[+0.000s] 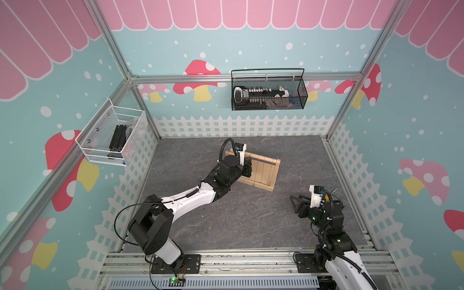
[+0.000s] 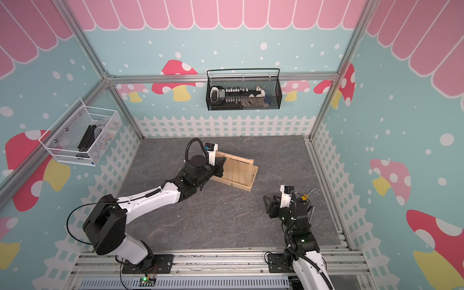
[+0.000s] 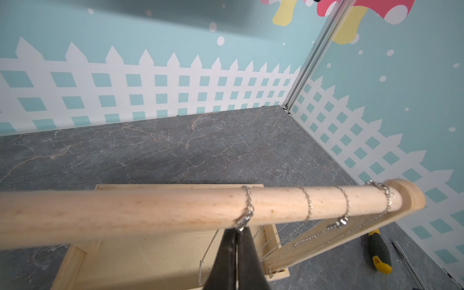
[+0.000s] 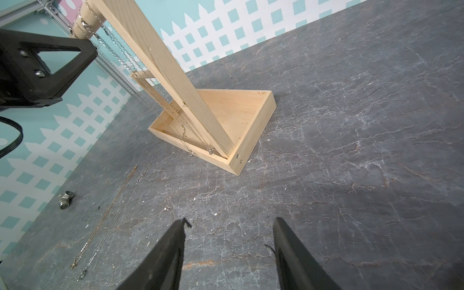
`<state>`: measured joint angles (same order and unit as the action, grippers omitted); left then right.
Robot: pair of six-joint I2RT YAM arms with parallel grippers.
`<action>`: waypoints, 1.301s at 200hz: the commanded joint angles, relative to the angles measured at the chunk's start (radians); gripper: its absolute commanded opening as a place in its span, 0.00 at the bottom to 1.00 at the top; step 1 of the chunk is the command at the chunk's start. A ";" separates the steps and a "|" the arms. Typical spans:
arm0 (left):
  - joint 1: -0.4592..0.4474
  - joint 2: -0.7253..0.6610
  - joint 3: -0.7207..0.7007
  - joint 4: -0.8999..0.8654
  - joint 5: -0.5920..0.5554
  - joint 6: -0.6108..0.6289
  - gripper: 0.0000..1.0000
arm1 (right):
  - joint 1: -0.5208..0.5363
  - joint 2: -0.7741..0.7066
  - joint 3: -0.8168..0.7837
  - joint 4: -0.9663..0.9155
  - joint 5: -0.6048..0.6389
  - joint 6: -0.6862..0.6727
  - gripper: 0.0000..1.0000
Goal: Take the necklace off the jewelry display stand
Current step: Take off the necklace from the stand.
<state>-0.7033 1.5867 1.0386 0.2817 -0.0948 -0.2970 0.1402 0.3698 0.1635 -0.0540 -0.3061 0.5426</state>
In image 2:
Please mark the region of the wooden jewelry display stand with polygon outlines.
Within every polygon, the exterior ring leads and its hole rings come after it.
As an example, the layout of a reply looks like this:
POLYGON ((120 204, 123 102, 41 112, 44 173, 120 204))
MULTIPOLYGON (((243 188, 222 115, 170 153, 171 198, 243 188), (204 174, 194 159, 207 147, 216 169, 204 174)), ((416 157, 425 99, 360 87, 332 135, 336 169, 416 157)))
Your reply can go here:
POLYGON ((251 192, 259 169, 254 160, 217 151, 216 160, 220 157, 226 158, 223 176, 211 180, 251 192))

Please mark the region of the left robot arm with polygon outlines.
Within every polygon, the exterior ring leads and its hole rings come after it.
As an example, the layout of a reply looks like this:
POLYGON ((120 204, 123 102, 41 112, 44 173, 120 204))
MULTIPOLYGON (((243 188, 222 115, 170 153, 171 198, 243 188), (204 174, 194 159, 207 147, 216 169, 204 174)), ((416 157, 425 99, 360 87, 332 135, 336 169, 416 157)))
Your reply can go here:
POLYGON ((189 144, 198 143, 202 155, 189 157, 184 153, 184 165, 179 174, 162 185, 136 195, 115 198, 105 195, 96 203, 91 203, 92 212, 83 223, 87 237, 86 244, 102 255, 114 255, 121 265, 148 275, 156 271, 160 262, 149 246, 136 240, 126 232, 126 226, 137 218, 167 205, 180 203, 202 190, 214 176, 224 173, 224 157, 217 157, 218 145, 203 143, 193 138, 189 144))

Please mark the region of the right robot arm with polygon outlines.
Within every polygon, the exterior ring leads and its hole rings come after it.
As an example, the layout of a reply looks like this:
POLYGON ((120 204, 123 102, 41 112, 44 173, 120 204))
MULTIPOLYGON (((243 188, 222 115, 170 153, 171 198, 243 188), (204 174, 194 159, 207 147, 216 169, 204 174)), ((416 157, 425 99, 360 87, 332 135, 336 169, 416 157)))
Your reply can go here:
POLYGON ((270 273, 295 273, 304 290, 333 290, 320 247, 311 231, 314 206, 308 195, 281 185, 280 195, 264 196, 266 213, 281 222, 285 242, 282 254, 267 251, 264 261, 270 273))

